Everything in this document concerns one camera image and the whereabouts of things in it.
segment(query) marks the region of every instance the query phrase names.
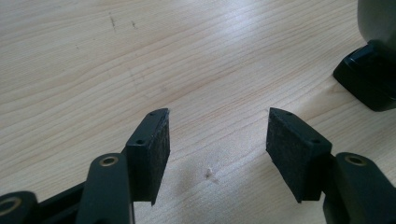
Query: wood grain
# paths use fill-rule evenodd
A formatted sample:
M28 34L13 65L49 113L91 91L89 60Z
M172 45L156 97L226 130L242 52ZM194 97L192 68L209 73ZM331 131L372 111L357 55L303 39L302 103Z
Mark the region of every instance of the wood grain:
M0 0L0 195L42 201L169 107L171 156L138 223L325 223L265 151L269 107L396 185L396 113L332 77L364 45L357 1Z

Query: black plastic bracket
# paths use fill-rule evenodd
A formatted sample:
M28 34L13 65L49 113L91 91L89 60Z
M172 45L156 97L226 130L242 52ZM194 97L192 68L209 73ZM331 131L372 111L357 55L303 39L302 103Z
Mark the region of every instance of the black plastic bracket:
M95 159L86 182L41 203L28 191L1 196L0 223L134 223L133 202L155 204L169 154L164 108L146 115L121 153Z
M396 223L396 189L374 162L331 155L332 144L294 114L271 108L267 151L297 202L318 201L327 223Z

